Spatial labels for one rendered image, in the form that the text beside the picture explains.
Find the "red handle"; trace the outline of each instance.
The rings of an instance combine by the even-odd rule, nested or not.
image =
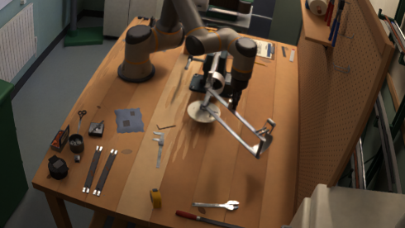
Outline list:
[[[193,214],[190,214],[190,213],[187,213],[187,212],[184,212],[184,211],[177,210],[176,215],[184,217],[184,218],[192,219],[192,220],[197,220],[196,215],[193,215]]]
[[[327,10],[326,10],[326,14],[325,14],[325,21],[327,21],[327,17],[329,16],[329,11],[331,10],[331,2],[329,2],[329,4],[327,4]]]
[[[335,5],[331,6],[331,10],[329,11],[329,18],[327,19],[327,25],[330,26],[331,25],[331,19],[332,19],[332,14],[333,14],[333,8],[335,7]]]

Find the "robotic arm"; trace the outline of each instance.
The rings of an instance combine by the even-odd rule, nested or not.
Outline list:
[[[152,78],[155,67],[150,62],[150,54],[182,45],[185,36],[186,49],[191,55],[223,50],[233,55],[231,86],[234,96],[231,109],[235,110],[241,92],[247,88],[252,75],[257,53],[256,43],[241,37],[230,28],[208,32],[193,0],[164,0],[161,18],[155,27],[134,26],[128,30],[125,59],[118,68],[118,74],[124,80],[135,83]]]

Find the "gray floor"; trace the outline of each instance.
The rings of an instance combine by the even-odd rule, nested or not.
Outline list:
[[[101,18],[84,17],[78,27],[102,26]],[[62,40],[12,100],[17,136],[29,190],[8,220],[6,228],[56,227],[43,192],[31,180],[55,132],[93,76],[115,40],[102,45],[64,47]],[[88,227],[93,211],[66,202],[72,226]],[[104,227],[111,227],[108,218]]]

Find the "black tape roll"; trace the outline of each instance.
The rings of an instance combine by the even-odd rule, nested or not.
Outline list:
[[[61,180],[68,175],[69,168],[63,159],[58,158],[56,157],[56,155],[54,155],[48,160],[48,169],[50,170],[50,176],[52,178]]]

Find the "wooden shelf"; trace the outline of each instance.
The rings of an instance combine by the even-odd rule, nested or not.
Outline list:
[[[331,47],[331,41],[328,40],[331,29],[324,21],[325,16],[317,16],[311,13],[310,10],[305,8],[305,1],[306,0],[301,0],[305,40]]]

